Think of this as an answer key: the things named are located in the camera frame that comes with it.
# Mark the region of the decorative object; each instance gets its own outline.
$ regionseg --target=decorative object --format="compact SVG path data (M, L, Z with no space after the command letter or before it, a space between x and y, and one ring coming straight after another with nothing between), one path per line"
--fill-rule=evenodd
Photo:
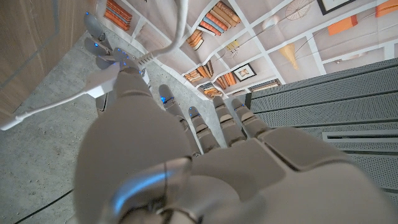
M304 17L310 10L311 5L308 0L294 0L287 5L285 17L288 20L296 20Z
M293 68L298 70L299 66L296 62L296 57L294 55L294 44L288 44L285 47L279 49L279 52L293 65Z
M376 17L384 16L390 12L398 10L398 0L389 0L376 6Z
M242 67L239 67L235 71L233 71L234 75L238 78L239 81L246 80L250 77L257 75L250 64L245 64Z
M356 15L350 16L328 26L329 35L338 34L340 32L343 32L344 30L356 26L357 24L358 21L356 20Z
M329 12L334 11L340 7L343 7L355 0L317 0L317 1L322 14L326 15Z

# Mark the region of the concrete floor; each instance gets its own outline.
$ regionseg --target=concrete floor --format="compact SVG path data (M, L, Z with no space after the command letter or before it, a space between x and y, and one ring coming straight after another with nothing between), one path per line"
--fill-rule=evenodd
M141 55L116 34L108 30L106 33L113 47ZM85 37L88 34L61 59L16 113L60 100L84 87L86 76L99 70L95 57L83 48ZM188 118L189 107L196 106L218 142L226 146L212 101L202 101L155 63L147 69L154 87L152 94L159 106L162 107L162 102L157 89L167 84L185 117ZM85 95L0 132L0 223L14 223L73 188L78 148L96 118L95 100ZM22 223L65 223L74 214L72 199L70 194Z

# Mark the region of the picture frame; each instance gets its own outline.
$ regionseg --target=picture frame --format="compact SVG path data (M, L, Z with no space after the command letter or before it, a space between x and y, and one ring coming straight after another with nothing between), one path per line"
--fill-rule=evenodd
M249 63L235 69L233 74L240 82L257 75Z
M343 7L355 0L317 0L319 8L323 15L328 14L331 11L334 11L340 7Z

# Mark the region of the white robotic hand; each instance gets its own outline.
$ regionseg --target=white robotic hand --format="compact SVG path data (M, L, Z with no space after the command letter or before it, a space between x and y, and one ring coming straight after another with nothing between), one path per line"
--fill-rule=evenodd
M268 127L221 98L221 149L195 107L198 147L176 99L152 99L139 70L116 80L117 100L88 130L75 173L79 223L398 223L396 208L348 157L294 128Z

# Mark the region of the ventilated panel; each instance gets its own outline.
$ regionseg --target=ventilated panel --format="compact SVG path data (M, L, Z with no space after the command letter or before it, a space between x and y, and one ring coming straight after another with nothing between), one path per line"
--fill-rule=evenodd
M253 99L253 112L314 105L398 90L398 67Z
M301 130L322 139L323 132L333 131L369 131L369 130L392 130L398 129L398 123L376 123L376 124L352 124L341 126L302 128ZM330 142L331 145L342 151L374 151L374 152L398 152L398 143L384 142Z
M349 154L382 188L398 189L398 156Z
M322 75L319 77L309 78L307 80L302 80L299 82L289 83L282 86L277 86L274 88L257 91L252 94L252 98L259 98L267 95L273 95L276 93L281 93L284 91L290 91L298 88L304 88L306 86L312 86L319 83L331 82L333 80L338 80L345 77L351 77L354 75L359 75L362 73L373 72L375 70L381 70L383 68L393 67L398 65L398 58L385 60L370 65L364 65L358 68L352 68L340 72L333 72L330 74Z
M257 114L270 127L321 126L398 119L398 93Z
M398 194L386 193L392 202L398 207Z

